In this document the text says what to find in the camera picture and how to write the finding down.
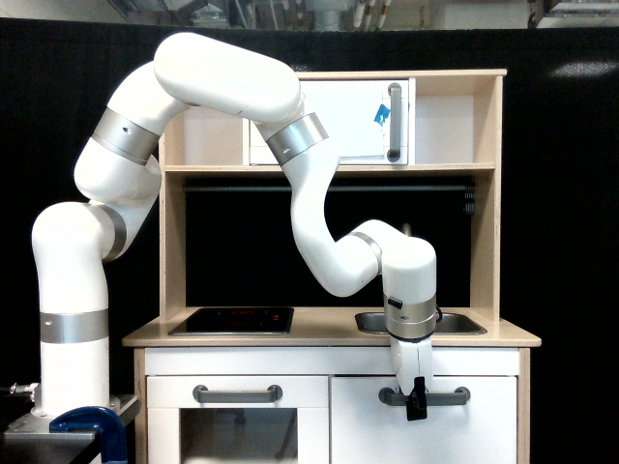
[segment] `ceiling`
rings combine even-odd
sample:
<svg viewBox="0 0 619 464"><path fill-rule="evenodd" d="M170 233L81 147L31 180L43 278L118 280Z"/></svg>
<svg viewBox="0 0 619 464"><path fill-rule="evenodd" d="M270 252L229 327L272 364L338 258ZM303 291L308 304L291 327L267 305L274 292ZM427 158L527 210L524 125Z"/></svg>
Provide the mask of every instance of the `ceiling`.
<svg viewBox="0 0 619 464"><path fill-rule="evenodd" d="M0 16L317 31L607 27L619 26L619 0L0 0Z"/></svg>

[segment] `cabinet handle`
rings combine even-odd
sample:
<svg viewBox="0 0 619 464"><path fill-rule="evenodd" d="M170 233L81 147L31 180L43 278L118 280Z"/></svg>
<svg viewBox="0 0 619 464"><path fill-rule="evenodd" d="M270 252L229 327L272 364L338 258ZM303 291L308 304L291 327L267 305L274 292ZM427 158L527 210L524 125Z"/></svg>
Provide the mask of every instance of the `cabinet handle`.
<svg viewBox="0 0 619 464"><path fill-rule="evenodd" d="M409 395L384 388L378 393L378 398L389 406L405 406ZM466 387L458 387L449 393L426 393L427 406L463 406L470 398L471 392Z"/></svg>
<svg viewBox="0 0 619 464"><path fill-rule="evenodd" d="M210 391L203 385L193 389L193 399L198 403L275 403L282 396L279 385L266 391Z"/></svg>
<svg viewBox="0 0 619 464"><path fill-rule="evenodd" d="M389 151L387 160L395 162L399 160L402 132L402 88L395 82L387 90L391 97L391 129L389 131Z"/></svg>

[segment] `oven window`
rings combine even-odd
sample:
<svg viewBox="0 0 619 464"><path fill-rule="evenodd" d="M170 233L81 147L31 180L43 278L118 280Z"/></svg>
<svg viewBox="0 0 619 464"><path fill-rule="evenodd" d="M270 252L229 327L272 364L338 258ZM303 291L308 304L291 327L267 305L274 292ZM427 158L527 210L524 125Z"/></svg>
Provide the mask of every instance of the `oven window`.
<svg viewBox="0 0 619 464"><path fill-rule="evenodd" d="M217 408L181 410L184 464L297 463L297 410Z"/></svg>

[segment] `blue clamp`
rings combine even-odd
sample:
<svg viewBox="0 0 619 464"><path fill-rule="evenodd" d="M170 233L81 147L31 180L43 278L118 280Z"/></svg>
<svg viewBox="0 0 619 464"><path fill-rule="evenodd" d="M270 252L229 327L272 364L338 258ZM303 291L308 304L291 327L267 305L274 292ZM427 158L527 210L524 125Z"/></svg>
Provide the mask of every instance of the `blue clamp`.
<svg viewBox="0 0 619 464"><path fill-rule="evenodd" d="M101 439L103 464L127 464L125 425L111 409L88 406L73 409L49 424L50 432L94 430Z"/></svg>

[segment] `white robotic arm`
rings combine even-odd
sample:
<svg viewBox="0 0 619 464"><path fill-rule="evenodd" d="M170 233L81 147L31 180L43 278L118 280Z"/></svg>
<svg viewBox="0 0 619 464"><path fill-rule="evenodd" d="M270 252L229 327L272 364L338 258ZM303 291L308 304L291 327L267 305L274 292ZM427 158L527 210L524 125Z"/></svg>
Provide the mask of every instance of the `white robotic arm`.
<svg viewBox="0 0 619 464"><path fill-rule="evenodd" d="M160 45L153 63L121 84L86 144L75 181L89 205L56 205L35 223L43 413L57 416L83 405L107 404L107 292L101 262L131 244L161 184L151 152L169 121L191 105L256 123L292 186L295 242L316 279L343 297L382 273L402 391L410 393L416 378L430 380L436 290L432 246L375 220L335 242L325 222L324 200L339 154L295 73L257 53L180 33ZM103 329L93 331L93 324Z"/></svg>

